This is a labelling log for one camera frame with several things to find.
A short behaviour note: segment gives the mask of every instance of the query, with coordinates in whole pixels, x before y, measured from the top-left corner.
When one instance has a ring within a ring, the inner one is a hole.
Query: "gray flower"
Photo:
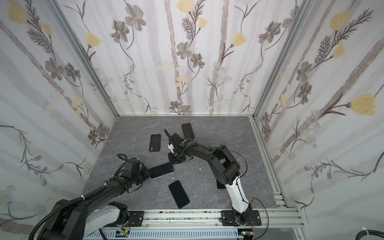
[[[131,7],[131,5],[127,4],[125,11],[130,15],[125,17],[125,21],[128,26],[135,25],[135,28],[138,31],[141,31],[141,26],[147,25],[147,23],[141,19],[144,13],[137,5],[133,5],[133,7]]]
[[[53,58],[49,58],[49,61],[45,61],[45,69],[51,73],[51,78],[61,80],[62,76],[61,74],[64,73],[64,68],[63,66],[56,66],[56,61]]]
[[[273,36],[280,33],[280,25],[281,23],[275,23],[274,21],[272,21],[266,28],[266,33],[259,35],[259,43],[263,43],[265,40],[271,43],[273,40]]]
[[[194,53],[191,57],[191,61],[193,62],[193,67],[195,68],[197,65],[199,65],[200,68],[203,68],[204,65],[205,65],[205,62],[202,62],[201,59],[203,59],[203,57],[201,56],[201,54],[196,54]]]
[[[312,64],[309,64],[308,61],[305,61],[301,64],[301,69],[297,70],[297,81],[306,82],[308,79],[307,73],[311,71]]]
[[[179,106],[180,106],[180,103],[178,103],[177,101],[171,101],[169,109],[174,111],[175,109],[179,109]]]
[[[299,10],[299,6],[295,6],[295,8],[291,10],[291,17],[290,18],[286,18],[283,21],[283,24],[282,24],[283,28],[289,28],[292,25],[293,20],[295,19],[297,10]]]
[[[67,65],[65,65],[64,68],[65,68],[65,71],[67,73],[67,76],[68,77],[72,77],[74,82],[76,82],[76,77],[78,77],[78,78],[81,77],[80,71],[79,70],[75,70],[74,66],[72,66],[72,64],[68,63]]]
[[[265,138],[269,138],[269,135],[271,134],[271,132],[272,132],[271,127],[268,124],[265,125],[263,130]]]
[[[102,122],[97,127],[97,133],[100,137],[105,137],[105,135],[107,134],[107,127],[105,127]]]
[[[179,50],[176,55],[181,55],[181,59],[185,59],[185,57],[190,57],[192,56],[192,51],[188,50],[188,42],[185,43],[179,43],[177,45],[177,49]]]
[[[112,28],[116,31],[115,33],[111,33],[111,37],[115,42],[119,42],[120,38],[122,38],[125,42],[128,42],[128,38],[126,34],[129,34],[129,29],[125,22],[113,20]]]
[[[310,85],[308,82],[305,82],[301,87],[301,92],[297,95],[298,98],[301,98],[301,104],[308,102],[308,94],[311,94],[312,85]]]
[[[262,116],[262,121],[263,122],[267,122],[268,121],[268,113],[267,112],[265,112],[265,114]]]
[[[181,108],[180,108],[180,112],[183,114],[183,115],[186,115],[186,114],[190,114],[192,113],[192,107],[190,105],[183,105]]]
[[[97,134],[95,130],[91,130],[88,135],[88,139],[92,141],[91,145],[96,143]]]

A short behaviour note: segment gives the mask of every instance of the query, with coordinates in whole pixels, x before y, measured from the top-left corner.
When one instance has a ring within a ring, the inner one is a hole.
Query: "gray marble floor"
[[[140,159],[148,168],[168,162],[168,140],[163,129],[172,135],[184,138],[181,124],[190,122],[198,143],[219,146],[224,144],[230,150],[241,153],[248,163],[248,171],[241,177],[242,186],[248,200],[257,197],[265,207],[275,208],[272,188],[247,117],[230,116],[168,116],[168,117],[118,117],[97,161],[84,192],[90,192],[109,179],[122,161],[117,153],[128,158]],[[149,152],[152,134],[161,134],[161,150]],[[245,171],[244,160],[233,154],[240,163],[240,173]],[[187,193],[190,203],[184,208],[231,208],[231,200],[226,189],[217,189],[208,163],[194,158],[187,163],[174,166],[174,172],[156,179],[148,179],[143,186],[131,193],[124,193],[114,201],[127,204],[130,209],[170,209],[177,205],[168,185],[179,180]],[[262,207],[254,200],[253,207]]]

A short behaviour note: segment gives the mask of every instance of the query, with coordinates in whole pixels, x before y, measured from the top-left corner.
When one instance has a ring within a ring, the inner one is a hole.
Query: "phone case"
[[[161,135],[160,134],[152,134],[151,141],[149,142],[149,151],[150,152],[159,152],[161,144]]]
[[[181,128],[183,129],[184,138],[195,138],[195,134],[193,133],[192,125],[190,123],[182,124]]]

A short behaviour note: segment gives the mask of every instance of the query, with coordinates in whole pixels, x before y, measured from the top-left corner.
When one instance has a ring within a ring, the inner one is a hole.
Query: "phone screen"
[[[166,175],[173,172],[173,165],[169,162],[150,169],[152,171],[151,179]]]
[[[189,203],[189,198],[185,193],[180,181],[171,183],[168,187],[179,209]]]

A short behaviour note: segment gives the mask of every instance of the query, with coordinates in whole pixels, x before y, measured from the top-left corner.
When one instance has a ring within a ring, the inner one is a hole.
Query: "yellow flower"
[[[15,1],[10,1],[8,6],[8,18],[17,24],[26,23],[28,17],[26,16],[23,8]]]
[[[359,115],[373,115],[375,114],[376,98],[372,93],[362,95],[352,102],[350,107],[355,113]]]
[[[45,31],[46,34],[48,35],[52,35],[52,28],[51,28],[51,25],[47,24],[47,23],[42,23],[41,24],[41,27],[43,28],[43,30]]]
[[[338,58],[341,57],[345,53],[344,44],[340,43],[336,50],[333,52],[332,57]]]
[[[47,109],[49,111],[53,111],[55,109],[55,106],[53,104],[48,104]]]
[[[199,28],[204,28],[207,25],[208,21],[204,18],[199,19]]]
[[[176,6],[181,12],[188,13],[192,10],[192,0],[180,0]]]
[[[189,79],[186,78],[185,76],[177,77],[177,80],[178,80],[179,82],[185,82],[185,83],[188,83],[188,82],[189,82]]]
[[[43,110],[43,115],[49,117],[50,112],[48,110]]]
[[[277,100],[277,105],[280,105],[280,103],[283,103],[283,107],[287,106],[287,97],[284,94],[280,96],[279,100]]]
[[[85,39],[87,40],[88,45],[90,45],[91,47],[97,47],[100,45],[101,42],[101,39],[98,39],[92,33],[87,33]]]
[[[331,28],[335,31],[341,30],[344,27],[344,25],[347,23],[350,15],[351,15],[351,9],[348,9],[345,12],[336,14],[331,19]]]
[[[241,46],[243,43],[245,43],[246,38],[242,33],[236,34],[235,38],[232,41],[232,45],[234,46]]]
[[[75,98],[72,102],[72,107],[76,108],[77,106],[79,106],[82,103],[83,103],[82,98]]]

